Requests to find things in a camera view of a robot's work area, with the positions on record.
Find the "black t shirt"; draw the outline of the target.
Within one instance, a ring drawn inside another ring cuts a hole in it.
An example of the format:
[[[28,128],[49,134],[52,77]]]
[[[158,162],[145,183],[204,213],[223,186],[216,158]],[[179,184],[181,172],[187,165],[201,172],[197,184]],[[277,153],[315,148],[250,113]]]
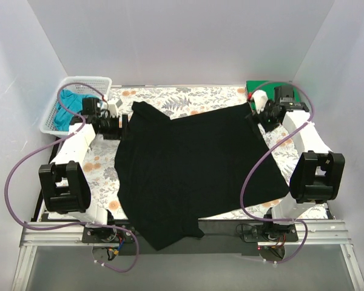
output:
[[[156,250],[188,236],[198,220],[280,199],[288,184],[247,104],[170,119],[146,102],[132,104],[127,138],[115,156],[118,199]]]

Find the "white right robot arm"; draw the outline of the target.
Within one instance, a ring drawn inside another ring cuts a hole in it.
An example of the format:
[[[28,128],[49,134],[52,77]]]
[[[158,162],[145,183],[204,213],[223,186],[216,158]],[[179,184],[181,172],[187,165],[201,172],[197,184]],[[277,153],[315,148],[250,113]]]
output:
[[[308,209],[324,204],[337,197],[345,158],[334,153],[321,139],[312,119],[314,110],[310,102],[297,101],[301,93],[296,85],[284,82],[274,88],[273,99],[263,90],[264,84],[248,91],[248,103],[252,108],[252,119],[266,133],[283,126],[292,140],[299,160],[289,180],[289,194],[280,204],[271,208],[262,221],[263,236],[276,241]]]

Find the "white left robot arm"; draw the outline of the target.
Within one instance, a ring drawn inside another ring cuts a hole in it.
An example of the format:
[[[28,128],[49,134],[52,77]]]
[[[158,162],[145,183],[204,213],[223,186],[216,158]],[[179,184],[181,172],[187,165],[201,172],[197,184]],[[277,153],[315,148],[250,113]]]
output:
[[[109,140],[125,138],[128,116],[118,114],[122,103],[113,99],[102,105],[98,98],[84,98],[82,110],[70,120],[69,133],[73,136],[64,141],[50,164],[42,165],[38,172],[46,209],[87,224],[98,224],[96,235],[105,243],[116,238],[117,228],[108,222],[110,212],[91,202],[82,164],[96,135]]]

